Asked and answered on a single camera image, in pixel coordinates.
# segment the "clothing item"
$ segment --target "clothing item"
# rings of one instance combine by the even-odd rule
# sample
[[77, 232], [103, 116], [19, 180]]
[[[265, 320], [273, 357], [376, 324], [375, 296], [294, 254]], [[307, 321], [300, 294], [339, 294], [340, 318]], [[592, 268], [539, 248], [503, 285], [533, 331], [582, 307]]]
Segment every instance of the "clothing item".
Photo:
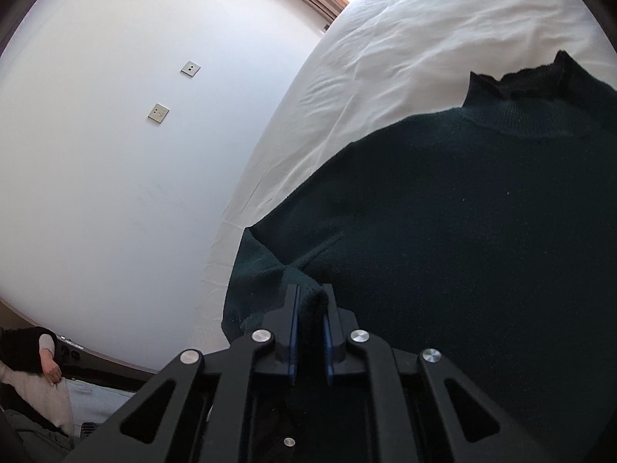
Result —
[[14, 371], [42, 374], [39, 339], [47, 335], [57, 345], [55, 334], [45, 327], [0, 328], [0, 360]]
[[62, 378], [59, 383], [52, 385], [44, 376], [13, 371], [0, 362], [0, 383], [12, 386], [38, 414], [65, 434], [73, 434], [73, 415], [66, 379]]
[[[311, 329], [332, 283], [363, 329], [439, 349], [558, 461], [580, 461], [617, 406], [616, 132], [617, 93], [565, 52], [500, 81], [472, 73], [462, 107], [348, 145], [245, 230], [226, 336], [258, 328], [289, 283]], [[601, 359], [573, 367], [590, 350]]]
[[79, 442], [76, 437], [45, 430], [17, 411], [4, 411], [4, 415], [34, 463], [60, 463]]
[[56, 355], [56, 343], [49, 334], [42, 334], [39, 337], [39, 352], [49, 350], [52, 355]]
[[80, 380], [67, 380], [67, 388], [73, 413], [74, 434], [79, 433], [84, 422], [104, 423], [134, 395], [133, 392]]

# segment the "gray cloth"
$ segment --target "gray cloth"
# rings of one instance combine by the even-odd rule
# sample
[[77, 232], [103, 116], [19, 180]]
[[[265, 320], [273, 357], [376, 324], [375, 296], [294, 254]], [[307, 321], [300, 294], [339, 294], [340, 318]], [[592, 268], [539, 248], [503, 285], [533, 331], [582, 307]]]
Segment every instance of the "gray cloth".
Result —
[[17, 411], [6, 410], [4, 415], [35, 463], [60, 463], [79, 442], [76, 437], [45, 430]]

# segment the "white wall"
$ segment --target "white wall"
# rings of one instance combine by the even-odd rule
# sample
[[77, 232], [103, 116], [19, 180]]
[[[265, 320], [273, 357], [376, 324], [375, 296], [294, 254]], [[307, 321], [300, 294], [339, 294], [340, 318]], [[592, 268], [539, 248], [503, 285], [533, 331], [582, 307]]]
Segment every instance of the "white wall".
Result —
[[39, 0], [0, 57], [2, 298], [87, 348], [165, 365], [324, 24], [300, 0]]

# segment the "person's hand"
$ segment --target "person's hand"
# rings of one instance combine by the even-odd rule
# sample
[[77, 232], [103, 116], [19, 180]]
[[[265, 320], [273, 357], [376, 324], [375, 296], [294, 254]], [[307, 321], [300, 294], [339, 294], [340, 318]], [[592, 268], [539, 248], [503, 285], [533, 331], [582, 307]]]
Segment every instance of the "person's hand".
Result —
[[62, 379], [60, 366], [56, 364], [51, 351], [41, 350], [41, 368], [43, 375], [52, 385], [59, 383]]

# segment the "person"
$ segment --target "person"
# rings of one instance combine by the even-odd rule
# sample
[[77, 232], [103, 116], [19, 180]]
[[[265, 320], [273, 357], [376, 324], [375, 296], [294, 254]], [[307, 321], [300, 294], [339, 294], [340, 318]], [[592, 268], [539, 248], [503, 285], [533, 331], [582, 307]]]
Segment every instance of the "person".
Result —
[[0, 406], [45, 430], [73, 434], [69, 391], [55, 360], [57, 338], [44, 327], [0, 328]]

